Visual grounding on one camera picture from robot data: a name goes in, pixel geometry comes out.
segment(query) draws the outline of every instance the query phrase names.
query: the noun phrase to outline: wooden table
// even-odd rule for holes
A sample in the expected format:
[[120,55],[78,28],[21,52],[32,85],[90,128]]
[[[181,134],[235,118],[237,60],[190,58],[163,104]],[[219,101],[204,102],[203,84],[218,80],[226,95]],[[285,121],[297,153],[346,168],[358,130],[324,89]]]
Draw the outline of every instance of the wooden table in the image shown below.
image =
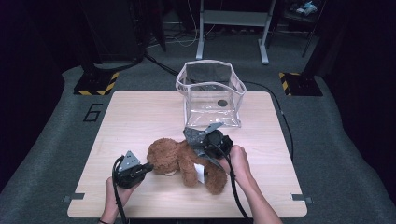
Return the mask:
[[[301,194],[287,145],[270,95],[248,91],[239,110],[242,128],[219,128],[248,155],[251,172],[262,193],[280,217],[303,217],[304,202],[290,194]],[[147,149],[157,139],[184,140],[183,96],[177,91],[114,92],[76,193],[83,200],[72,200],[70,217],[99,217],[105,204],[105,181],[114,161],[131,150],[146,163]],[[234,201],[230,178],[220,195],[211,195],[203,184],[183,185],[181,176],[150,172],[125,205],[127,217],[136,218],[221,218],[242,217]],[[248,201],[238,187],[247,214]]]

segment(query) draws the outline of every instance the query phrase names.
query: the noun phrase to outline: teddy bear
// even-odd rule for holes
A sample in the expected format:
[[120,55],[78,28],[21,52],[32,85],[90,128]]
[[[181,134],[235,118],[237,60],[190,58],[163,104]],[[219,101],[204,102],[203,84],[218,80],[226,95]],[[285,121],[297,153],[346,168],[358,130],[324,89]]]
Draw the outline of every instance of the teddy bear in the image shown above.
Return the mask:
[[227,174],[213,162],[199,157],[186,140],[177,142],[171,138],[154,141],[148,147],[148,162],[154,166],[157,175],[171,175],[181,172],[183,184],[193,187],[198,183],[194,164],[205,167],[205,186],[211,194],[221,194],[227,183]]

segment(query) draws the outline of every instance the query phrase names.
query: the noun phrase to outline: dark background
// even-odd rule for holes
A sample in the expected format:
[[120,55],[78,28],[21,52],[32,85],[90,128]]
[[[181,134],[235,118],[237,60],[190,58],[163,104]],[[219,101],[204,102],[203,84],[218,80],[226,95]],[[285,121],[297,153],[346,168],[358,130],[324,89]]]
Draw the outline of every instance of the dark background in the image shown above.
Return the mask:
[[[163,2],[174,6],[179,1]],[[335,59],[324,79],[339,106],[344,128],[396,202],[393,178],[396,174],[396,146],[393,144],[396,136],[396,23],[393,9],[396,6],[391,1],[330,2],[331,10],[323,20],[343,11],[345,2],[353,3],[351,8],[344,9],[348,14],[348,21],[342,21],[347,23],[345,35],[339,50],[324,52],[332,57],[311,58],[310,62],[322,64],[328,58]],[[98,62],[78,1],[67,1],[67,4],[92,60]],[[64,88],[62,72],[78,66],[79,62],[61,25],[56,1],[4,0],[0,10],[0,74],[6,96],[0,109],[2,189],[57,105]]]

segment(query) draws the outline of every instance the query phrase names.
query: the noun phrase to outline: yellow and black tape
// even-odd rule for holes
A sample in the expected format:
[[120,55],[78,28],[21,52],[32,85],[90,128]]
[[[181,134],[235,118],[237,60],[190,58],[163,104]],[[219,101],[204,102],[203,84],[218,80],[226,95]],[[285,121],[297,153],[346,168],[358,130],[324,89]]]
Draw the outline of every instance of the yellow and black tape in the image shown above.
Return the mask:
[[117,77],[119,77],[119,74],[120,73],[115,73],[111,77],[106,89],[103,91],[74,91],[74,94],[75,95],[109,95],[111,93],[111,90],[114,88],[114,85],[116,84],[116,80]]
[[285,92],[286,95],[291,95],[290,84],[286,80],[286,76],[290,76],[290,75],[299,76],[300,74],[299,73],[279,73],[280,81],[282,82],[283,91]]

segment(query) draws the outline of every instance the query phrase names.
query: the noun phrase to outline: human hand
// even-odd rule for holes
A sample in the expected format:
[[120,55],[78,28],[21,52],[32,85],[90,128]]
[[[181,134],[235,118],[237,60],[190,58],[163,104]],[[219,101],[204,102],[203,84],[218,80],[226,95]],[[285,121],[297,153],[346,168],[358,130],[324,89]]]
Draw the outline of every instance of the human hand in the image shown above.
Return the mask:
[[[241,186],[241,188],[247,187],[254,178],[250,172],[248,154],[245,149],[238,145],[234,145],[230,151],[230,160],[233,167],[233,173],[235,174],[235,181]],[[229,174],[230,165],[227,160],[222,158],[218,160],[218,162],[227,174]]]
[[[130,189],[123,189],[117,187],[117,192],[119,194],[122,207],[128,202],[131,194],[134,190],[140,185],[140,183],[136,184]],[[101,216],[101,220],[106,223],[114,223],[117,218],[117,214],[119,213],[119,208],[116,202],[116,196],[114,194],[114,187],[113,187],[113,179],[109,177],[106,181],[106,202],[105,202],[105,211]]]

